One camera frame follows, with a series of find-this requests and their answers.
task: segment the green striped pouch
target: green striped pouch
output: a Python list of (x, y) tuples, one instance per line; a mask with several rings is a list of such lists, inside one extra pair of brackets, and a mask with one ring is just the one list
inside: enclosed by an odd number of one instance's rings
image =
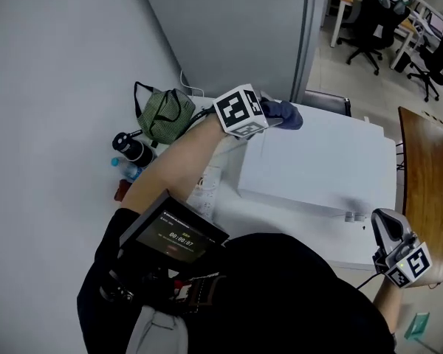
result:
[[(152, 93), (143, 112), (141, 112), (136, 97), (138, 86), (142, 86)], [(169, 145), (177, 139), (195, 110), (192, 100), (179, 89), (159, 91), (139, 82), (134, 84), (134, 107), (136, 118), (145, 135), (149, 139), (165, 145)]]

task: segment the screen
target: screen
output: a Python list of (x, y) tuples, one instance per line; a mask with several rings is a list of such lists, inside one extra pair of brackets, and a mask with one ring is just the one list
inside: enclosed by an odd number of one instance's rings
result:
[(192, 263), (215, 243), (164, 210), (136, 239), (175, 260)]

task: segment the floor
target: floor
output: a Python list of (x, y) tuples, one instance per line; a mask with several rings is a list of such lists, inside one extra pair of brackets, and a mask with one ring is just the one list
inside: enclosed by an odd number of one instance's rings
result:
[[(396, 40), (394, 45), (383, 51), (383, 60), (379, 62), (380, 74), (374, 75), (374, 69), (369, 61), (359, 55), (346, 64), (346, 58), (354, 51), (347, 44), (330, 47), (334, 20), (336, 17), (326, 17), (325, 25), (320, 31), (317, 51), (310, 73), (308, 89), (323, 91), (348, 97), (351, 101), (351, 114), (354, 118), (364, 119), (368, 117), (371, 123), (381, 125), (386, 137), (402, 141), (398, 107), (404, 106), (425, 118), (431, 119), (438, 125), (443, 122), (443, 87), (438, 86), (440, 101), (434, 100), (434, 94), (430, 102), (426, 103), (425, 90), (418, 80), (409, 80), (406, 74), (391, 70), (388, 64), (399, 48), (400, 42)], [(340, 36), (348, 38), (348, 31), (342, 29)], [(413, 56), (415, 63), (421, 64), (417, 55)], [(404, 192), (403, 172), (397, 174), (396, 209), (402, 210)], [(358, 271), (344, 268), (334, 268), (337, 275), (352, 285), (359, 285), (373, 273), (370, 271)], [(363, 293), (370, 299), (374, 298), (382, 280), (380, 277), (372, 280), (363, 289)], [(411, 323), (413, 316), (418, 312), (430, 312), (430, 320), (423, 336), (423, 342), (435, 350), (443, 349), (443, 283), (434, 290), (427, 287), (411, 288), (404, 292), (404, 300), (399, 319), (399, 327), (396, 332), (397, 349), (399, 354), (406, 353), (430, 353), (429, 350), (415, 341), (407, 341), (404, 333)]]

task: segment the person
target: person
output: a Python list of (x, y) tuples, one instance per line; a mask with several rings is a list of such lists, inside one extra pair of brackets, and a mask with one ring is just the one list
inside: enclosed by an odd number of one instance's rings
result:
[[(217, 116), (209, 115), (162, 153), (126, 193), (78, 295), (88, 352), (143, 353), (147, 328), (137, 322), (149, 305), (174, 316), (171, 329), (153, 326), (168, 332), (178, 327), (184, 336), (176, 350), (159, 353), (393, 353), (402, 296), (398, 287), (384, 279), (371, 303), (311, 249), (282, 234), (228, 241), (200, 261), (203, 266), (177, 275), (174, 282), (191, 285), (182, 298), (174, 300), (172, 293), (163, 297), (166, 302), (159, 298), (145, 306), (118, 308), (101, 297), (101, 280), (117, 257), (119, 236), (164, 190), (186, 200), (224, 136)], [(163, 346), (170, 341), (158, 337)]]

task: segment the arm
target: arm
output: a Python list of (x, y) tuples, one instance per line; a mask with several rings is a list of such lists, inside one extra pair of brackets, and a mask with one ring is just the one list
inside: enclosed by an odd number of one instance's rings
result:
[(224, 136), (218, 117), (210, 114), (142, 172), (126, 193), (121, 207), (142, 214), (166, 189), (185, 201)]
[(388, 278), (384, 278), (373, 304), (384, 316), (391, 333), (396, 331), (401, 301), (402, 290), (395, 286)]

